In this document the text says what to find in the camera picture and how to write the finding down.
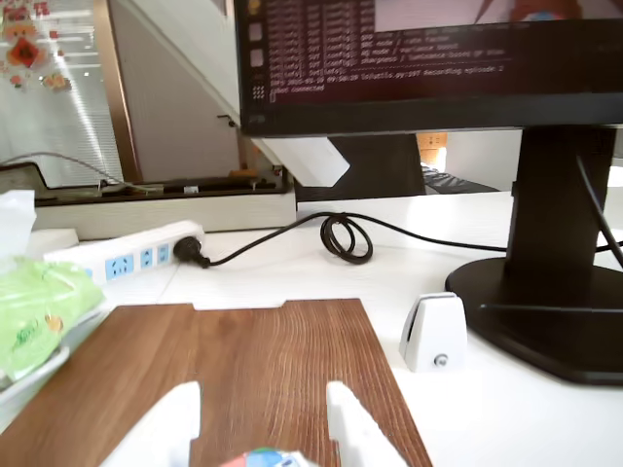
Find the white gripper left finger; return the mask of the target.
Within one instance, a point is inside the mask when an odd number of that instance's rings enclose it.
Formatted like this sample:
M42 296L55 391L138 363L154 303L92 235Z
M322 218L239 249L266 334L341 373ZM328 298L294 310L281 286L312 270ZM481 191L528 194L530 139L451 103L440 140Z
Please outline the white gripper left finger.
M102 466L189 466L201 417L200 384L179 384L142 416Z

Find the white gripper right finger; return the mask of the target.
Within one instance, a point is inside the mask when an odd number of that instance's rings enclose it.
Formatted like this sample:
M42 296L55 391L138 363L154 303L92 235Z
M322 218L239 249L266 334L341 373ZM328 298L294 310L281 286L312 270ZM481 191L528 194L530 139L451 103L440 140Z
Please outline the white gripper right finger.
M375 419L340 381L326 386L329 438L338 446L342 466L406 466Z

